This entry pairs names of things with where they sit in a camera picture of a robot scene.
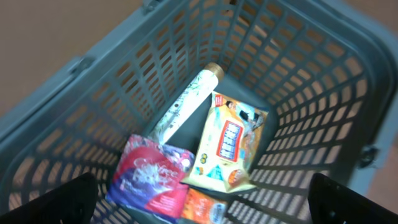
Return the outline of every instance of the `brown floor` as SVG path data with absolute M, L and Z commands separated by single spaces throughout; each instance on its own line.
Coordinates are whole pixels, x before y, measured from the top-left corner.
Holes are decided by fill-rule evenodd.
M 398 36 L 398 1 L 346 0 Z M 74 55 L 85 53 L 139 8 L 132 0 L 2 0 L 0 116 L 31 94 Z M 393 147 L 368 197 L 398 213 L 398 148 Z

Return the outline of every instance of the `snack package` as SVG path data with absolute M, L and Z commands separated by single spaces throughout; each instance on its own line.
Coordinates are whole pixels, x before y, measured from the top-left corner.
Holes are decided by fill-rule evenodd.
M 132 135 L 119 161 L 107 200 L 154 214 L 168 222 L 180 218 L 188 186 L 180 184 L 194 155 Z
M 226 202 L 217 201 L 197 190 L 189 189 L 182 218 L 199 224 L 219 224 L 223 220 Z
M 183 183 L 232 193 L 255 188 L 248 170 L 268 112 L 213 92 L 192 170 Z

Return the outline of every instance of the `yellow snack package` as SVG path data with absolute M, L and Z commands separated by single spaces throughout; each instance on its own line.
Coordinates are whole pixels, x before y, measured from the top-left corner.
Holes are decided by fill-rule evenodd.
M 268 112 L 212 93 L 195 163 L 183 183 L 224 193 L 255 188 L 248 170 Z
M 219 224 L 223 220 L 226 206 L 226 202 L 220 202 L 197 190 L 189 189 L 182 218 L 199 224 Z

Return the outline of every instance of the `brown cap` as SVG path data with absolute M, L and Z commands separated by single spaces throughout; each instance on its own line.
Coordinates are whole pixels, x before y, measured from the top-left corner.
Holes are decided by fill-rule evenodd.
M 224 78 L 225 73 L 223 68 L 221 68 L 218 64 L 214 62 L 208 63 L 204 69 L 213 72 L 216 75 L 219 82 L 222 81 L 222 79 Z

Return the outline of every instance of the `laundry basket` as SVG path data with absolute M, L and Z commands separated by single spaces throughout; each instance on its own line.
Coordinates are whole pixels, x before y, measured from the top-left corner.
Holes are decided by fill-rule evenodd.
M 0 213 L 92 172 L 91 221 L 141 222 L 104 199 L 123 146 L 208 62 L 227 74 L 218 91 L 269 110 L 258 189 L 224 223 L 310 222 L 316 172 L 364 194 L 396 131 L 394 38 L 339 1 L 235 2 L 152 1 L 3 117 Z M 208 103 L 169 143 L 195 148 Z

